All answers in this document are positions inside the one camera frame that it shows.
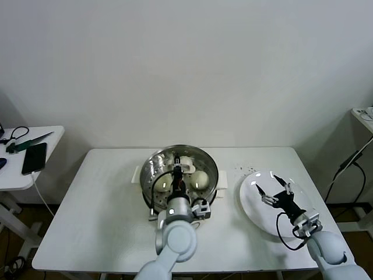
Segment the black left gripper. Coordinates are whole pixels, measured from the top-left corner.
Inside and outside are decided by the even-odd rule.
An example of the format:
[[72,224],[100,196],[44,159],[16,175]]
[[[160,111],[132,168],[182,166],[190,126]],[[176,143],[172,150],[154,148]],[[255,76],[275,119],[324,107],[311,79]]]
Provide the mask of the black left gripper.
[[182,175],[181,159],[174,159],[173,181],[171,185],[173,189],[170,195],[171,200],[174,198],[179,198],[179,197],[187,198],[186,186],[183,181],[183,175]]

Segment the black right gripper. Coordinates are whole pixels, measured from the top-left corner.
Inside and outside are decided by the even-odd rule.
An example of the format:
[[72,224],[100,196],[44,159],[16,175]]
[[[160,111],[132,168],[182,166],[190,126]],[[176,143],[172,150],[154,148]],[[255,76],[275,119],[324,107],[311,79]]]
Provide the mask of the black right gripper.
[[285,191],[282,191],[273,197],[271,195],[267,195],[264,190],[256,184],[258,192],[261,196],[261,200],[267,205],[282,209],[289,218],[290,222],[294,223],[297,218],[306,212],[306,210],[300,208],[294,202],[294,192],[292,191],[290,183],[287,183],[284,179],[275,174],[273,177],[282,187],[284,187]]

